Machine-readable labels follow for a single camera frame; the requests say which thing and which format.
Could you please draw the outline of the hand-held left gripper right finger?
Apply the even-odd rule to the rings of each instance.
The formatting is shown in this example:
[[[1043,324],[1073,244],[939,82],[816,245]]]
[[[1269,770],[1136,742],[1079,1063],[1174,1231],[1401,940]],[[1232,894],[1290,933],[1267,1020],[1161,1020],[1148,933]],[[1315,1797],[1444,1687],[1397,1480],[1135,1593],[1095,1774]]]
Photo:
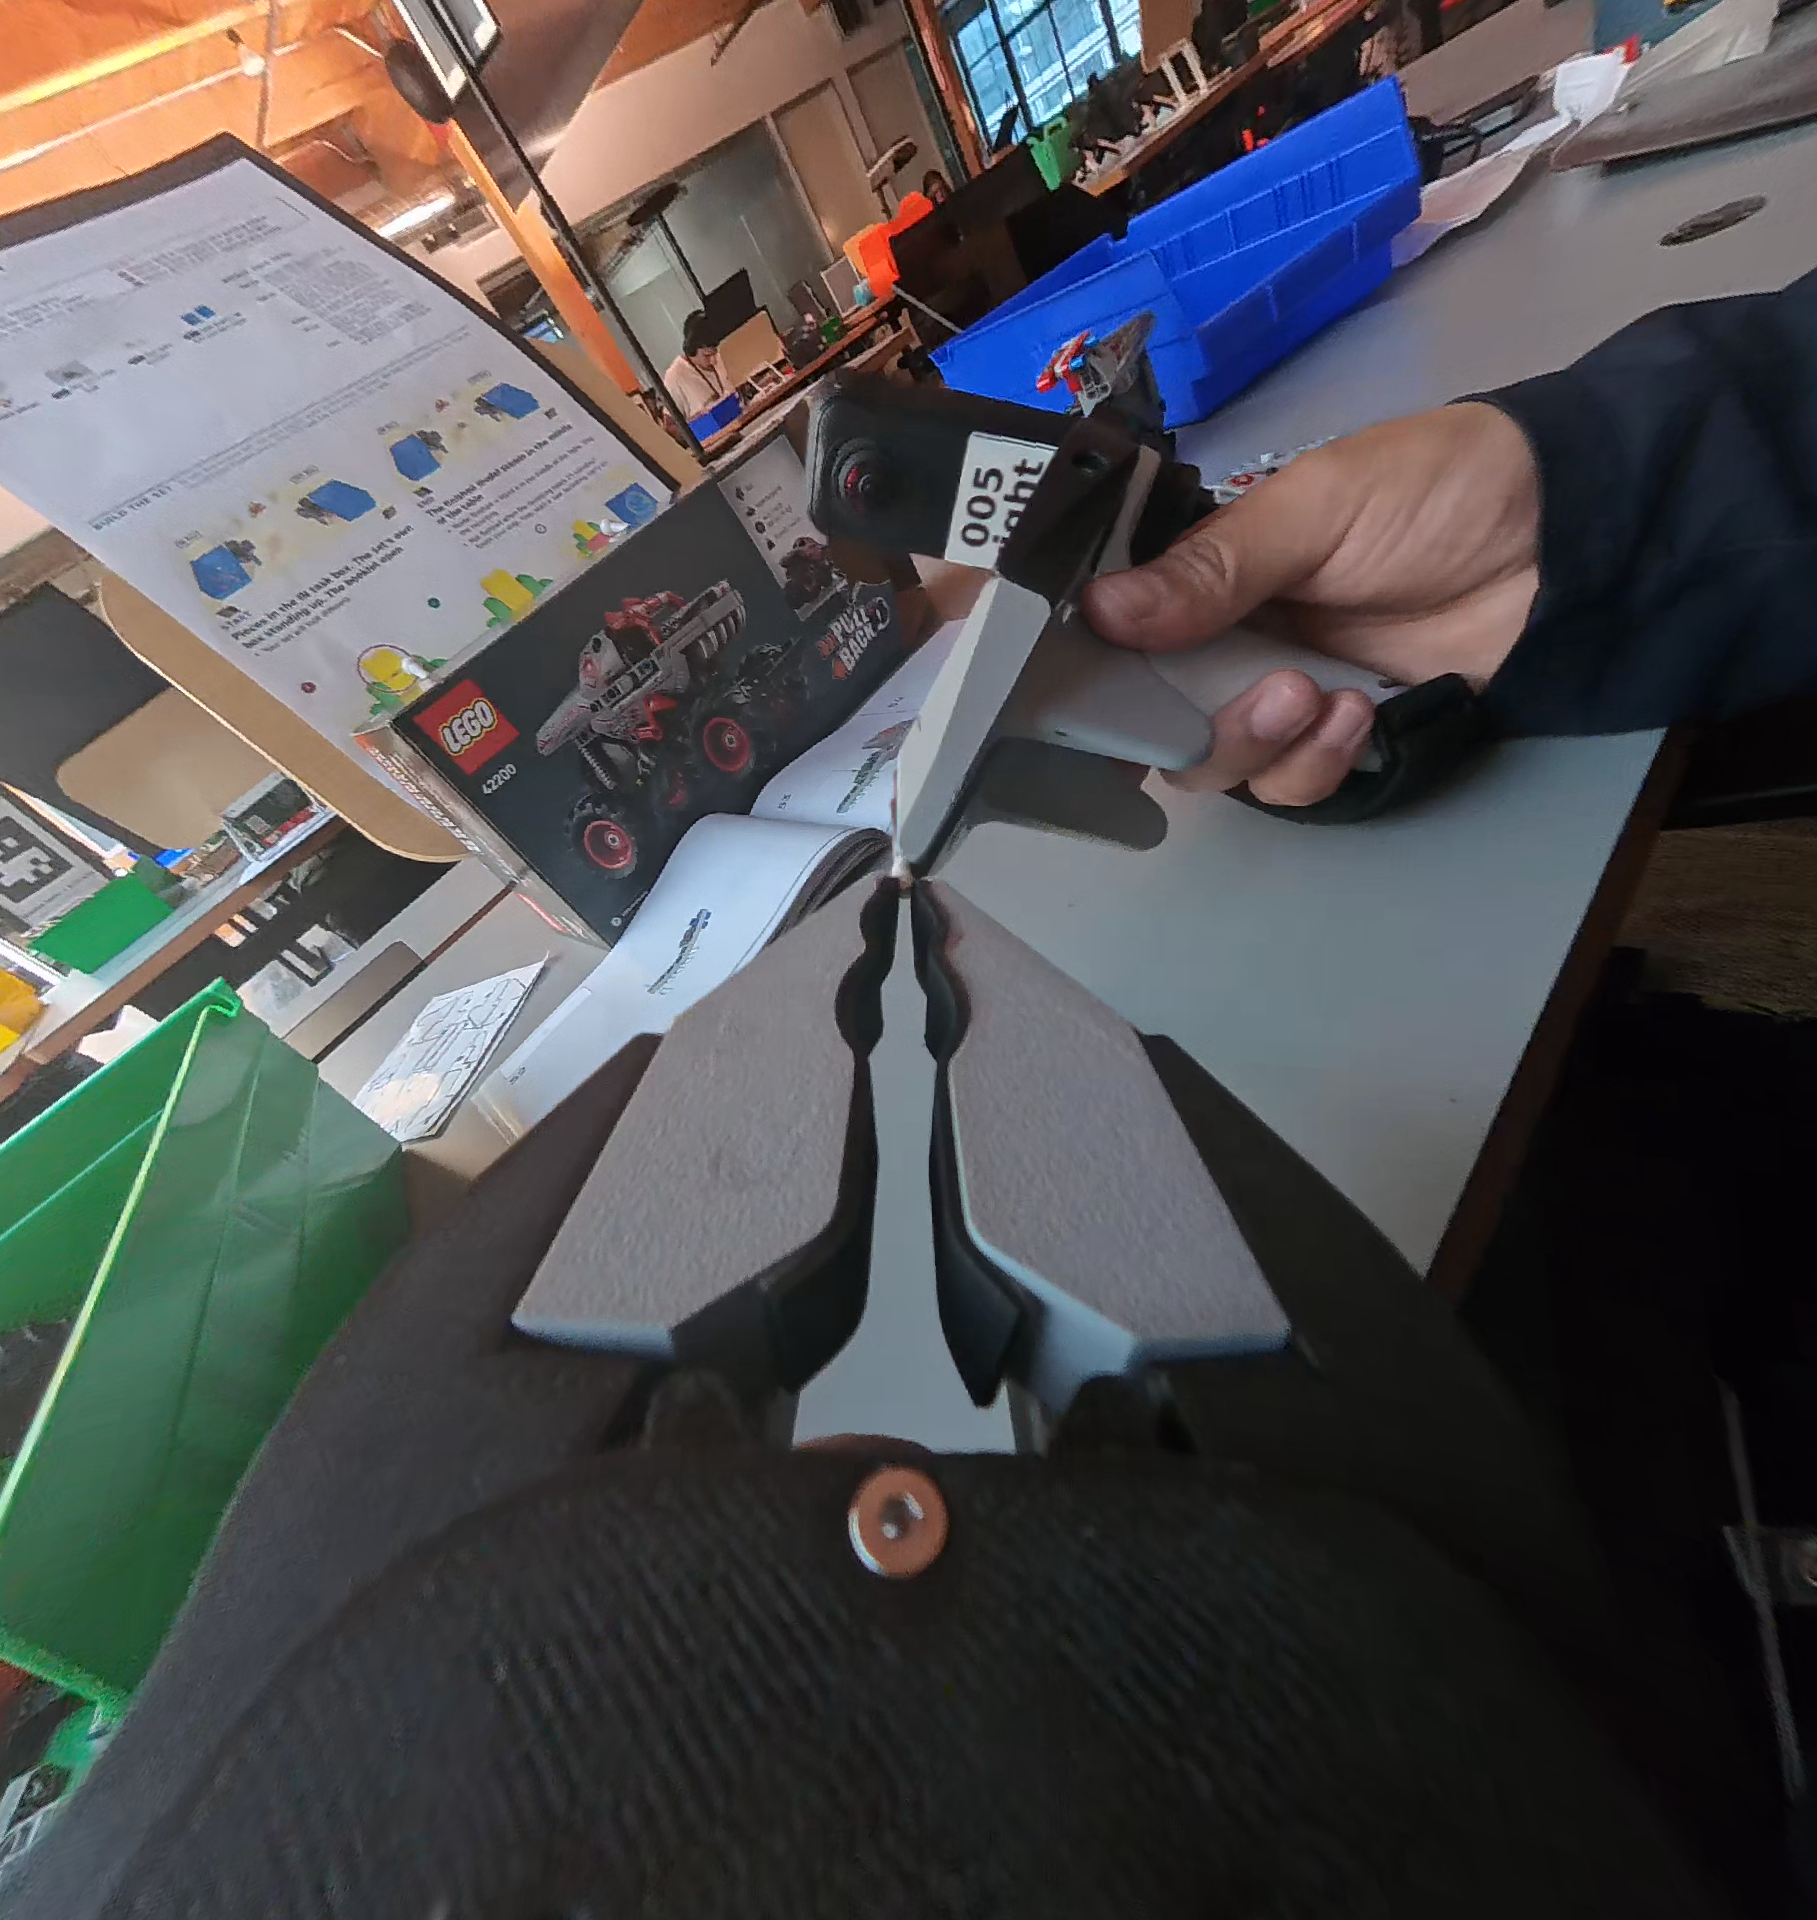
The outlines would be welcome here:
[[[1290,1320],[1154,1067],[1075,981],[938,882],[913,893],[935,1062],[943,1331],[970,1397],[1269,1357]]]

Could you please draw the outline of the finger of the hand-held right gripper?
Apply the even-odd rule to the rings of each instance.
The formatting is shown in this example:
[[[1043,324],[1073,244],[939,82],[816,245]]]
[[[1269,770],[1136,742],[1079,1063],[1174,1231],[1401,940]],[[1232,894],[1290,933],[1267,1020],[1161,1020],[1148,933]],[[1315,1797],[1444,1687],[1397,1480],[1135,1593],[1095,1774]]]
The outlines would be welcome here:
[[[1072,838],[1034,806],[975,804],[970,793],[1010,697],[1051,617],[1051,601],[992,573],[975,597],[918,717],[896,755],[892,854],[914,876],[946,860],[973,825],[1013,825]]]

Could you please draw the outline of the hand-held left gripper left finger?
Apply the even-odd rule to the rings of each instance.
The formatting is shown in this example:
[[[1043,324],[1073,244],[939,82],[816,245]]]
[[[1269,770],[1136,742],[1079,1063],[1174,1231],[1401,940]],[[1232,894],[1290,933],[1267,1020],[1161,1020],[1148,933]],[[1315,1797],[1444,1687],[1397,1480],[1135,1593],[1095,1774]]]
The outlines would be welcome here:
[[[514,1330],[801,1388],[871,1280],[882,884],[850,888],[659,1038]]]

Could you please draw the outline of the person's right forearm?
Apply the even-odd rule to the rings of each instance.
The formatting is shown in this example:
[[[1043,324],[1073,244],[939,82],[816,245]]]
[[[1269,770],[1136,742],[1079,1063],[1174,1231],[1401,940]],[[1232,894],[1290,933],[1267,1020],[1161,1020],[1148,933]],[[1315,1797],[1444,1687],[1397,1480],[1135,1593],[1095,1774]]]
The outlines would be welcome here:
[[[1817,268],[1677,304],[1479,403],[1540,481],[1540,584],[1486,703],[1512,738],[1817,700]]]

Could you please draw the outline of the open lego instruction booklet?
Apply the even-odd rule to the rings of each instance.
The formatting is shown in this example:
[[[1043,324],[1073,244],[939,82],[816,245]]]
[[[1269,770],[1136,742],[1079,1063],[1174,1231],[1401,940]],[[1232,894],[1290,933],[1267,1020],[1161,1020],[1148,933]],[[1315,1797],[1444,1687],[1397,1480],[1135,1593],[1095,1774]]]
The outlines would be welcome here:
[[[529,1131],[850,876],[887,863],[896,759],[961,631],[961,620],[939,626],[843,727],[778,773],[747,814],[710,814],[687,831],[602,963],[484,1082],[480,1105],[498,1131]]]

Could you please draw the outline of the black lego set box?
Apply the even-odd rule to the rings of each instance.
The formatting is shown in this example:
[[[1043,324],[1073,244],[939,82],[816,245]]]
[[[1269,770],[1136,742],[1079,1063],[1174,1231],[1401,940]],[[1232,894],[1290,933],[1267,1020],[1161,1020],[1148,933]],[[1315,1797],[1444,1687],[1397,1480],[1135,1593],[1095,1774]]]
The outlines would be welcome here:
[[[614,945],[685,833],[749,812],[931,617],[916,561],[826,531],[774,436],[357,739],[502,884]]]

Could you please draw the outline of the person's right hand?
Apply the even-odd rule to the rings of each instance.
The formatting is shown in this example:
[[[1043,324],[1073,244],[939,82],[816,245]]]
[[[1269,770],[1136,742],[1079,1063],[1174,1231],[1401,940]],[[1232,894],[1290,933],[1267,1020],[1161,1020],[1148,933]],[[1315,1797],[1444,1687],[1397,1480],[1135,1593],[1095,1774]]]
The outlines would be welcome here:
[[[1556,722],[1506,670],[1542,525],[1531,440],[1500,408],[1454,403],[1306,452],[1156,561],[1090,582],[1081,608],[1141,653],[1246,631],[1397,684],[1459,676],[1526,738]]]

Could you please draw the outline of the grey sticker sheet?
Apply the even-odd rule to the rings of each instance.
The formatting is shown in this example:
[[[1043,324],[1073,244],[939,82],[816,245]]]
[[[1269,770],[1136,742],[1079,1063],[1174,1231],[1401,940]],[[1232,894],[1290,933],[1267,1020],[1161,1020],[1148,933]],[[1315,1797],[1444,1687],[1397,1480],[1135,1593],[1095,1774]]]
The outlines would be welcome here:
[[[439,1138],[546,969],[548,959],[537,959],[433,997],[354,1096],[354,1109],[399,1143]]]

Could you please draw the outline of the blue plastic bin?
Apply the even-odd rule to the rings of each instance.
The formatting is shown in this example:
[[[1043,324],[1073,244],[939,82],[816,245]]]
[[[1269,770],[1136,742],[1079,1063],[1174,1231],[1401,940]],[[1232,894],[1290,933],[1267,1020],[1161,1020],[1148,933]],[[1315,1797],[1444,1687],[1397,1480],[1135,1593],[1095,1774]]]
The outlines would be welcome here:
[[[1039,388],[1051,357],[1150,313],[1167,424],[1194,426],[1364,301],[1420,211],[1401,83],[1382,79],[1090,240],[931,362],[950,389],[1064,412]]]

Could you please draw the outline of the large paned window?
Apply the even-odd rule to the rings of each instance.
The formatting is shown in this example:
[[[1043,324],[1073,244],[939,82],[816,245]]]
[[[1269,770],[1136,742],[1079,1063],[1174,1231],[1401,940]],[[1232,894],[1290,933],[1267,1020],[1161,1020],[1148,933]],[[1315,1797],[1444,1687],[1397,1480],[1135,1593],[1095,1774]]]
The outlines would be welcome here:
[[[1138,2],[944,2],[938,18],[990,151],[1141,53]]]

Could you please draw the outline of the green plastic bin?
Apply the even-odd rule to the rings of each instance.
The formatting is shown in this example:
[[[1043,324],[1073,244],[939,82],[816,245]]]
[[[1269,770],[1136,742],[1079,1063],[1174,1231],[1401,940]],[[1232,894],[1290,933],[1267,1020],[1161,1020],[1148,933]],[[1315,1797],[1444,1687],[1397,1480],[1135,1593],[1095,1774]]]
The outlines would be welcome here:
[[[222,983],[0,1143],[0,1660],[125,1714],[407,1236],[399,1145]]]

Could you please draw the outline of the white crumpled papers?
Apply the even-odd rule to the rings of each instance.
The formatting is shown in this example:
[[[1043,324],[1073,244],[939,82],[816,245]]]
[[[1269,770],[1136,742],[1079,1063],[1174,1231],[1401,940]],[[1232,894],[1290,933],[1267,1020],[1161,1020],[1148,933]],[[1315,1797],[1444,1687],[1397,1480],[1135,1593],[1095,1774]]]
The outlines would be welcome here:
[[[1466,146],[1424,185],[1416,223],[1393,245],[1395,268],[1479,223],[1573,133],[1612,110],[1641,54],[1632,38],[1601,54],[1568,59],[1522,83],[1512,101],[1477,110],[1461,126]]]

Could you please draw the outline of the instruction sheet on stand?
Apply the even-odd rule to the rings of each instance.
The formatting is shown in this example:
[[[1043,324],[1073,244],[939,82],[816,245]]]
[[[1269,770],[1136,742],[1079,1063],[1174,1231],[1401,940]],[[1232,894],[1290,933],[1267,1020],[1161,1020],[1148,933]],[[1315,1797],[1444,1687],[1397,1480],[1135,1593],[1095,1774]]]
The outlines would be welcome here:
[[[332,746],[685,491],[234,136],[0,218],[0,485]]]

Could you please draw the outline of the black and white marker tag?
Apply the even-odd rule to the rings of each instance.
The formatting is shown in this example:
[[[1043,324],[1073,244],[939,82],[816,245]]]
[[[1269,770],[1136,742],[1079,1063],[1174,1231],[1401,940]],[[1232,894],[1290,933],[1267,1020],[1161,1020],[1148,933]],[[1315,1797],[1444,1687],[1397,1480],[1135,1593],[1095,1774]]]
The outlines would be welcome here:
[[[37,938],[110,886],[97,853],[0,785],[0,930]]]

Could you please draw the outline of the grey flat laptop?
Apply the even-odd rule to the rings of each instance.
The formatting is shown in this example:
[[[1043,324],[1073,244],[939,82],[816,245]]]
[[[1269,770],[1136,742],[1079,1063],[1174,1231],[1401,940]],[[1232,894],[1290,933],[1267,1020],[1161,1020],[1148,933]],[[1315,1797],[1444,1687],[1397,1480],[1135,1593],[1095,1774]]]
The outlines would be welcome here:
[[[1817,5],[1644,56],[1610,110],[1568,134],[1550,168],[1574,171],[1780,133],[1817,119]]]

